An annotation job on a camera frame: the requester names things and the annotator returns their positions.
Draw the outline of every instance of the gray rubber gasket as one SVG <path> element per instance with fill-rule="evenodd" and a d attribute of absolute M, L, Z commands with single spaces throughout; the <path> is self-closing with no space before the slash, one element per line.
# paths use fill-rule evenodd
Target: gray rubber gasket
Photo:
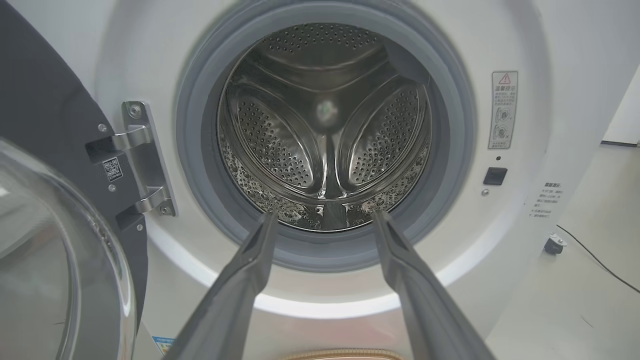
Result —
<path fill-rule="evenodd" d="M 419 9 L 385 1 L 261 1 L 239 4 L 204 36 L 186 67 L 177 99 L 176 141 L 191 191 L 211 221 L 241 243 L 260 213 L 240 193 L 219 154 L 218 101 L 236 61 L 253 43 L 287 26 L 338 22 L 375 31 L 404 47 L 429 70 L 433 141 L 427 168 L 391 215 L 412 243 L 436 226 L 456 198 L 474 143 L 474 102 L 461 60 Z M 282 226 L 274 262 L 296 270 L 344 272 L 378 262 L 371 225 L 341 233 Z"/>

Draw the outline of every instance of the front-loading washing machine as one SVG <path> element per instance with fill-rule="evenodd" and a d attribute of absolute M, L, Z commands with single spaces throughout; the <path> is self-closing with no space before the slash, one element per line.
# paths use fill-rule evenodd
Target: front-loading washing machine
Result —
<path fill-rule="evenodd" d="M 90 95 L 74 100 L 94 107 L 86 126 L 55 139 L 84 134 L 73 161 L 96 179 L 78 186 L 136 198 L 99 210 L 123 234 L 151 336 L 176 337 L 260 216 L 277 214 L 247 359 L 412 357 L 372 240 L 379 210 L 487 336 L 640 63 L 633 1 L 12 5 Z M 84 180 L 23 137 L 9 140 Z"/>

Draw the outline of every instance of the washing machine door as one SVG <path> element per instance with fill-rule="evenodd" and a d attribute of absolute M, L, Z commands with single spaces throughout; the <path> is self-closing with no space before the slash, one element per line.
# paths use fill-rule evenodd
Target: washing machine door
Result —
<path fill-rule="evenodd" d="M 3 357 L 129 358 L 147 278 L 137 209 L 149 202 L 121 150 L 129 135 L 114 134 L 75 74 L 4 1 L 0 45 Z"/>

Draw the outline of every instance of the screw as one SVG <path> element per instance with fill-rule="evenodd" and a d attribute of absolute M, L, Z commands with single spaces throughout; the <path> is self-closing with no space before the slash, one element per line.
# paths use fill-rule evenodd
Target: screw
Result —
<path fill-rule="evenodd" d="M 142 108 L 140 108 L 140 105 L 131 105 L 129 107 L 129 115 L 134 119 L 140 119 L 140 117 L 142 116 Z"/>

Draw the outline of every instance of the circular door opening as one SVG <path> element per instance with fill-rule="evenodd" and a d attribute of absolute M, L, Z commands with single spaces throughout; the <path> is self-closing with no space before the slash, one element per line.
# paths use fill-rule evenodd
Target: circular door opening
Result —
<path fill-rule="evenodd" d="M 376 6 L 240 6 L 186 72 L 177 145 L 192 192 L 236 243 L 275 212 L 278 265 L 374 265 L 374 211 L 418 242 L 467 173 L 461 62 L 417 10 Z"/>

